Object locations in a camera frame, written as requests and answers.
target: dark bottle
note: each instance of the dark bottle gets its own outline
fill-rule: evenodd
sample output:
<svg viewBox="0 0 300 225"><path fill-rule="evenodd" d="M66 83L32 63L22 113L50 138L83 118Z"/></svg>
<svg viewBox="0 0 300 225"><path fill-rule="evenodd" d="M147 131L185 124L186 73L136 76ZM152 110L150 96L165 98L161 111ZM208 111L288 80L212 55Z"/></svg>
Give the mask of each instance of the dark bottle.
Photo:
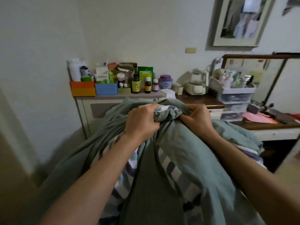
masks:
<svg viewBox="0 0 300 225"><path fill-rule="evenodd" d="M150 77L146 77L145 93L150 93L151 90L152 90L152 87L151 87L151 78Z"/></svg>
<svg viewBox="0 0 300 225"><path fill-rule="evenodd" d="M131 90L132 93L138 94L140 93L140 76L138 74L134 74L131 81Z"/></svg>

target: person's left hand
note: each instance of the person's left hand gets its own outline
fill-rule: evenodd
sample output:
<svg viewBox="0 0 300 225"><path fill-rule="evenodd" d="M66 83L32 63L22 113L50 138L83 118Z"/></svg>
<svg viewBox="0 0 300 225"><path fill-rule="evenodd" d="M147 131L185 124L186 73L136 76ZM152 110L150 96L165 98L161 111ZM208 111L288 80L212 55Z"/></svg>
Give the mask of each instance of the person's left hand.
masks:
<svg viewBox="0 0 300 225"><path fill-rule="evenodd" d="M125 135L135 138L140 143L152 137L153 133L159 129L159 123L155 123L153 113L159 104L152 103L138 108L134 108L128 113Z"/></svg>

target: orange box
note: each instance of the orange box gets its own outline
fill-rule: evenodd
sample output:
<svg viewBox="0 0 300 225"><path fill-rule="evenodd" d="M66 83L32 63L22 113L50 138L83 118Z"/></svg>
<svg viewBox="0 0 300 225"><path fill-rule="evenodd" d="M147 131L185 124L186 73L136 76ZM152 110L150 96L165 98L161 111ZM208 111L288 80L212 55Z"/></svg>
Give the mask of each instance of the orange box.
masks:
<svg viewBox="0 0 300 225"><path fill-rule="evenodd" d="M95 88L95 82L70 81L71 88Z"/></svg>
<svg viewBox="0 0 300 225"><path fill-rule="evenodd" d="M95 88L71 88L71 92L73 97L96 96Z"/></svg>

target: purple lid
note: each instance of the purple lid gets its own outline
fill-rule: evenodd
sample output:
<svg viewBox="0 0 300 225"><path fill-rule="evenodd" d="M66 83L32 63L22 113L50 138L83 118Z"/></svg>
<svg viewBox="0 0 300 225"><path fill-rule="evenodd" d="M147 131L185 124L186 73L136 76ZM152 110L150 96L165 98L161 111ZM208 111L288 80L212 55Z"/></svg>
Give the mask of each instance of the purple lid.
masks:
<svg viewBox="0 0 300 225"><path fill-rule="evenodd" d="M161 75L159 78L160 81L173 81L170 75Z"/></svg>

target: wooden floor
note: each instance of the wooden floor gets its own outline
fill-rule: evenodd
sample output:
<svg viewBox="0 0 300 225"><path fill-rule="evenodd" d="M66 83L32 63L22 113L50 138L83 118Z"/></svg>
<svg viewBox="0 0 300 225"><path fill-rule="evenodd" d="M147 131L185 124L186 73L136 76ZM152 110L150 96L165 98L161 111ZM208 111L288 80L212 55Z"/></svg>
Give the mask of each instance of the wooden floor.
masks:
<svg viewBox="0 0 300 225"><path fill-rule="evenodd" d="M284 162L275 174L282 184L300 197L300 154Z"/></svg>

